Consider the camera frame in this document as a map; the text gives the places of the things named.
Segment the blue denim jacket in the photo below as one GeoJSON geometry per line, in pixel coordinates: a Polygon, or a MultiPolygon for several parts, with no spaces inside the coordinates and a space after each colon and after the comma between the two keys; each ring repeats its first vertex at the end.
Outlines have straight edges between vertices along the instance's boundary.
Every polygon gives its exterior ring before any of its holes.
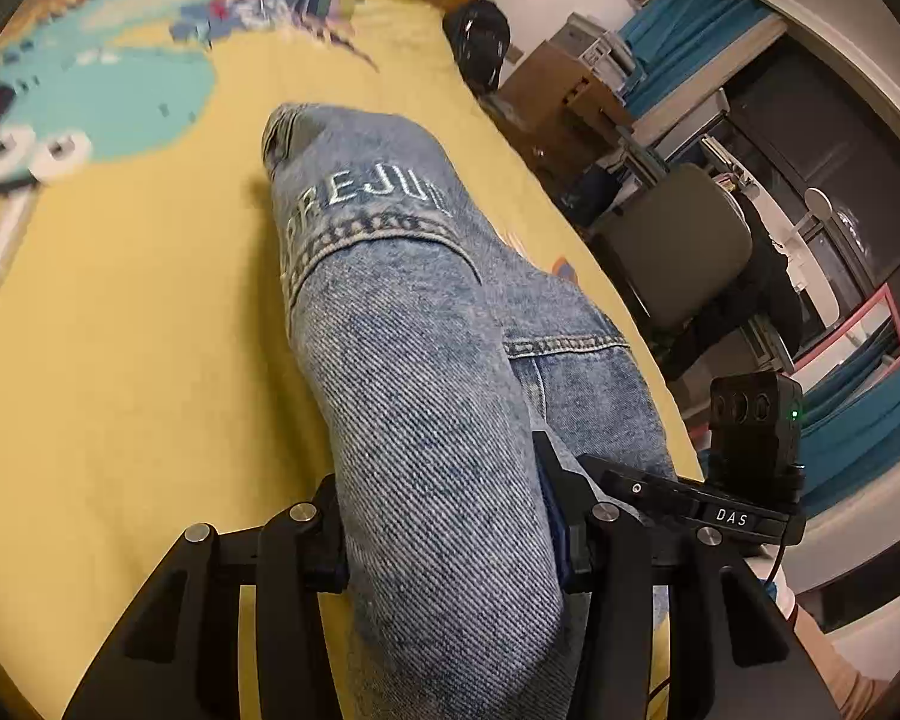
{"type": "Polygon", "coordinates": [[[329,431],[365,718],[560,718],[587,601],[559,587],[533,437],[673,475],[629,343],[494,231],[398,115],[284,104],[261,151],[287,339],[329,431]]]}

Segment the grey chair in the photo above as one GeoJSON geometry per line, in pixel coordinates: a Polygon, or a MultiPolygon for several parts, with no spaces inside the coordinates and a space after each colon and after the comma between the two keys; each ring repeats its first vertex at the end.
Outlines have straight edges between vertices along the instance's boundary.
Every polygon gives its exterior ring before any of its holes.
{"type": "Polygon", "coordinates": [[[617,286],[647,309],[668,342],[658,361],[676,382],[712,346],[761,316],[784,348],[802,344],[802,300],[788,259],[758,210],[694,164],[674,167],[592,227],[590,249],[617,286]]]}

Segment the yellow printed bedspread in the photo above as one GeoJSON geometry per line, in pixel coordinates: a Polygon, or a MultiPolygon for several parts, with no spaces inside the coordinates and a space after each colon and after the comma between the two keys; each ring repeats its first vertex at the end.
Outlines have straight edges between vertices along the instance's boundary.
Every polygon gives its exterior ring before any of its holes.
{"type": "Polygon", "coordinates": [[[464,86],[434,5],[20,10],[0,37],[0,665],[43,717],[183,528],[265,522],[333,466],[260,160],[284,101],[418,122],[518,260],[635,335],[464,86]]]}

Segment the wooden drawer cabinet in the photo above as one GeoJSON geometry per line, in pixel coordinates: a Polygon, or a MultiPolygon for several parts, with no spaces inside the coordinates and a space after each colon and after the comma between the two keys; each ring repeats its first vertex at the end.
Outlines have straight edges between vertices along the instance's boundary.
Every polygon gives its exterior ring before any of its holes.
{"type": "Polygon", "coordinates": [[[600,78],[549,41],[481,101],[553,199],[619,145],[634,117],[600,78]]]}

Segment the grey storage box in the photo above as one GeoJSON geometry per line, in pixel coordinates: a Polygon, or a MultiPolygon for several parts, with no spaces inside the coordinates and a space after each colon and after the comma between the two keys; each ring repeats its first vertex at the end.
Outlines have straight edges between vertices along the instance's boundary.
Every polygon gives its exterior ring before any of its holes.
{"type": "Polygon", "coordinates": [[[631,49],[616,32],[580,13],[571,13],[551,41],[575,57],[596,78],[622,96],[637,70],[631,49]]]}

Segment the teal curtain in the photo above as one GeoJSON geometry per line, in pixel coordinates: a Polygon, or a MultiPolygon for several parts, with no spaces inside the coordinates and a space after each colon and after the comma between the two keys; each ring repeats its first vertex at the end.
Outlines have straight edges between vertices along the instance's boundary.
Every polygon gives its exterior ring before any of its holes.
{"type": "Polygon", "coordinates": [[[647,114],[772,10],[759,0],[650,0],[617,33],[635,70],[622,99],[647,114]]]}

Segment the black backpack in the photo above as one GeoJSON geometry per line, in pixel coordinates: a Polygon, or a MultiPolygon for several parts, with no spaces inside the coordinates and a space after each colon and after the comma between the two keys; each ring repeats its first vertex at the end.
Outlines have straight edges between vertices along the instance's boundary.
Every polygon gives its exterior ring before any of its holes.
{"type": "Polygon", "coordinates": [[[510,49],[507,16],[491,0],[470,0],[442,18],[453,60],[476,98],[496,91],[510,49]]]}

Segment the pink frame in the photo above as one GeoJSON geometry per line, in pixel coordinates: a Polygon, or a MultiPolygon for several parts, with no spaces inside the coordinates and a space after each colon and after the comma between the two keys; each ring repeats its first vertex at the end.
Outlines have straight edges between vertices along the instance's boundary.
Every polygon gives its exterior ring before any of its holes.
{"type": "Polygon", "coordinates": [[[841,327],[795,364],[792,377],[805,388],[814,387],[884,327],[891,328],[891,351],[884,353],[888,362],[883,367],[886,374],[896,371],[900,367],[900,312],[893,289],[884,283],[841,327]]]}

